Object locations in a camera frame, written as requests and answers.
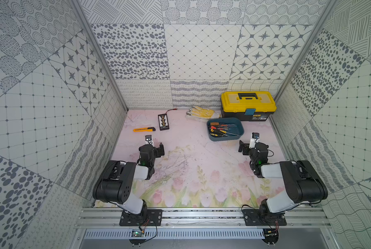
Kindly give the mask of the teal plastic storage tray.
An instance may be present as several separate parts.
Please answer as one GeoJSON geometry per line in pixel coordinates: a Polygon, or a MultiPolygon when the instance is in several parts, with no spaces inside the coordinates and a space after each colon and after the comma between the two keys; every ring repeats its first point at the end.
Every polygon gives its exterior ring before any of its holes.
{"type": "Polygon", "coordinates": [[[206,125],[213,142],[239,140],[245,132],[241,121],[234,117],[211,119],[206,125]]]}

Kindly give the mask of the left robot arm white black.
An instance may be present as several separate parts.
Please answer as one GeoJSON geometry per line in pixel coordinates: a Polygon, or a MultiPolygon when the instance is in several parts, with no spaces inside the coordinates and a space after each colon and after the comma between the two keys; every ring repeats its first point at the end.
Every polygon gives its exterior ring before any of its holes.
{"type": "Polygon", "coordinates": [[[135,179],[150,180],[155,172],[156,158],[165,155],[164,145],[150,144],[139,147],[140,157],[137,162],[111,160],[107,163],[93,188],[93,198],[104,203],[115,204],[125,213],[134,217],[147,215],[146,202],[132,192],[135,179]]]}

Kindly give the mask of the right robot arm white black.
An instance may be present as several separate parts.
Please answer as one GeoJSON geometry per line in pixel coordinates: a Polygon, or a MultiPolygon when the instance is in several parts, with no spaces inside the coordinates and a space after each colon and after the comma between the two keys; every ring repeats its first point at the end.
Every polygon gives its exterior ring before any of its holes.
{"type": "Polygon", "coordinates": [[[278,178],[284,182],[283,191],[261,202],[261,214],[282,214],[301,203],[318,204],[328,197],[327,187],[309,161],[290,160],[270,164],[269,146],[260,142],[251,146],[240,141],[238,151],[250,157],[249,165],[255,176],[278,178]]]}

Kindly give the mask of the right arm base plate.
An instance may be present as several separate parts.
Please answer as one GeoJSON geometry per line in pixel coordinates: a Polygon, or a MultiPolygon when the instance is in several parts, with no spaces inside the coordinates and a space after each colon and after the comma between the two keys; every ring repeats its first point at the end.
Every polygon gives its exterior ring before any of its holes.
{"type": "Polygon", "coordinates": [[[256,209],[243,209],[242,210],[244,222],[246,226],[286,226],[287,222],[284,213],[272,214],[264,213],[261,214],[256,209]]]}

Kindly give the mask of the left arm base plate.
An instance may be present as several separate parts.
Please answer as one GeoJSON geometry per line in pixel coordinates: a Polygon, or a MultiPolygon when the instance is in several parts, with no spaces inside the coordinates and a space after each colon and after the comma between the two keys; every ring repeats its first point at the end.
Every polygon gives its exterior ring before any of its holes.
{"type": "Polygon", "coordinates": [[[146,209],[140,214],[131,214],[123,211],[120,226],[160,226],[162,222],[162,209],[146,209]]]}

